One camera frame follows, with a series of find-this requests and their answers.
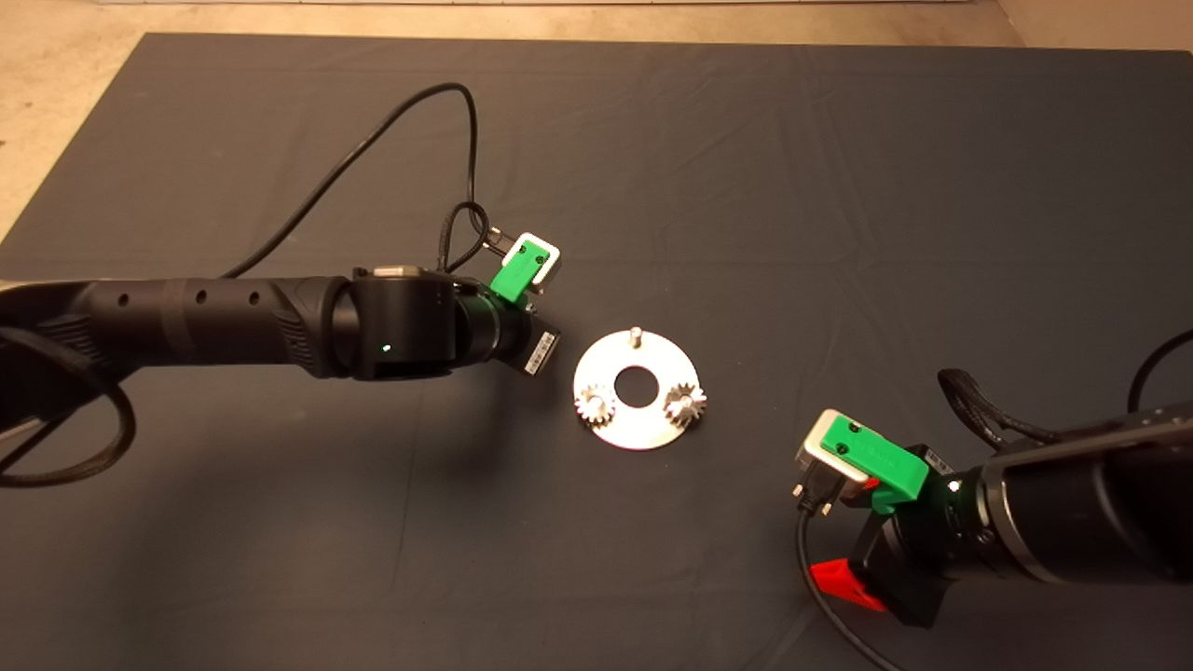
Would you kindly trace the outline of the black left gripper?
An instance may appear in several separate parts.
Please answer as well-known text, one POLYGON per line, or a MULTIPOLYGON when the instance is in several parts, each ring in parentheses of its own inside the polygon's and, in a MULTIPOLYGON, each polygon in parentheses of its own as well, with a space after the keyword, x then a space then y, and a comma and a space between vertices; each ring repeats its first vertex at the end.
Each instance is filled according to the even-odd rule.
POLYGON ((480 283, 455 284, 455 367, 503 363, 536 377, 561 343, 561 331, 480 283))

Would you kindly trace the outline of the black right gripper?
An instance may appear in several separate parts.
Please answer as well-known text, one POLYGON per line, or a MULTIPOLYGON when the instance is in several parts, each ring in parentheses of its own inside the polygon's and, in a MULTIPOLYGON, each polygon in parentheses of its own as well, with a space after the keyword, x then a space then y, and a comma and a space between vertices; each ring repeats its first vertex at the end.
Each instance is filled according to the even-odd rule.
MULTIPOLYGON (((810 574, 822 595, 931 628, 956 581, 989 572, 979 550, 979 475, 952 469, 927 445, 909 451, 928 467, 916 500, 902 501, 891 515, 870 515, 849 560, 814 562, 810 574)), ((865 484, 843 478, 839 501, 871 506, 879 486, 876 478, 865 484)))

